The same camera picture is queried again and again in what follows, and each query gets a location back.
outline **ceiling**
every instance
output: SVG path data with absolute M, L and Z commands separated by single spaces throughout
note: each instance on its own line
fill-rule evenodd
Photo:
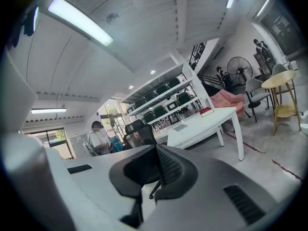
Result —
M 65 106 L 66 116 L 91 115 L 116 93 L 129 94 L 128 86 L 137 88 L 176 65 L 169 52 L 223 37 L 234 31 L 239 16 L 264 2 L 235 0 L 227 10 L 228 0 L 67 0 L 114 39 L 105 47 L 50 15 L 51 1 L 35 1 L 37 29 L 31 37 L 22 31 L 10 55 L 41 94 L 35 107 Z

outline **red book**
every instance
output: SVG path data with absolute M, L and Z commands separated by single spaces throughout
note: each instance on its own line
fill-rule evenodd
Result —
M 200 112 L 200 115 L 201 115 L 202 117 L 205 117 L 205 116 L 207 116 L 207 115 L 213 113 L 214 110 L 213 110 L 212 108 L 210 108 L 210 107 L 206 107 L 206 108 L 200 110 L 199 112 Z

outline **concrete floor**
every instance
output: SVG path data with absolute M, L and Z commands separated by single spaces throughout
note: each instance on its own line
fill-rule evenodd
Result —
M 308 110 L 308 57 L 297 61 L 298 70 L 294 79 L 299 111 Z M 292 103 L 289 93 L 282 95 L 283 103 Z M 254 117 L 246 114 L 239 118 L 244 145 L 245 159 L 238 160 L 238 152 L 232 123 L 224 124 L 224 147 L 220 147 L 216 135 L 201 141 L 188 150 L 220 159 L 264 187 L 278 202 L 293 193 L 305 178 L 308 162 L 308 136 L 299 131 L 297 118 L 279 118 L 273 136 L 273 109 L 266 110 L 266 102 L 255 108 Z M 245 107 L 248 114 L 251 109 Z M 301 120 L 308 123 L 308 118 Z

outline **yellow table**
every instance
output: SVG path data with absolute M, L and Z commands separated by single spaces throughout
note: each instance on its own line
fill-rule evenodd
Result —
M 274 75 L 274 76 L 272 76 L 271 78 L 267 79 L 266 81 L 264 81 L 262 83 L 262 87 L 267 88 L 267 89 L 271 89 L 272 92 L 273 92 L 273 96 L 274 96 L 275 121 L 274 121 L 273 135 L 275 134 L 276 129 L 277 129 L 277 119 L 278 119 L 278 117 L 289 117 L 289 116 L 292 116 L 294 114 L 294 112 L 296 112 L 298 127 L 299 127 L 299 130 L 301 130 L 297 105 L 296 105 L 294 96 L 292 94 L 292 91 L 290 89 L 290 86 L 288 84 L 288 82 L 290 80 L 292 80 L 295 77 L 295 75 L 296 75 L 296 72 L 294 70 L 288 70 L 288 71 L 281 72 L 277 75 Z M 281 86 L 284 85 L 284 84 L 287 86 L 287 88 L 289 90 L 293 104 L 282 105 Z M 277 87 L 279 87 L 279 93 L 280 93 L 280 105 L 279 106 L 278 106 L 277 94 L 276 94 L 276 88 Z

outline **red floor line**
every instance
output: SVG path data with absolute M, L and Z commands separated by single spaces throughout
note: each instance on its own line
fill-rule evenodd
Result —
M 234 137 L 233 135 L 228 134 L 228 133 L 226 133 L 226 134 L 227 134 L 227 135 L 229 135 L 231 138 L 236 139 L 236 137 Z M 245 143 L 245 142 L 243 142 L 243 144 L 244 144 L 244 145 L 246 145 L 246 146 L 248 146 L 249 148 L 253 149 L 253 150 L 254 150 L 254 151 L 256 151 L 256 152 L 266 153 L 266 152 L 261 152 L 261 151 L 259 151 L 258 149 L 256 149 L 256 148 L 252 147 L 251 145 L 249 145 L 249 144 L 247 144 L 247 143 Z
M 284 170 L 285 172 L 290 173 L 290 174 L 293 175 L 296 179 L 299 179 L 301 182 L 303 182 L 303 180 L 302 180 L 298 175 L 296 175 L 296 174 L 293 173 L 292 171 L 289 171 L 289 170 L 287 170 L 286 168 L 282 167 L 279 163 L 275 162 L 273 159 L 272 159 L 272 161 L 273 161 L 274 164 L 277 164 L 280 168 L 282 168 L 282 170 Z

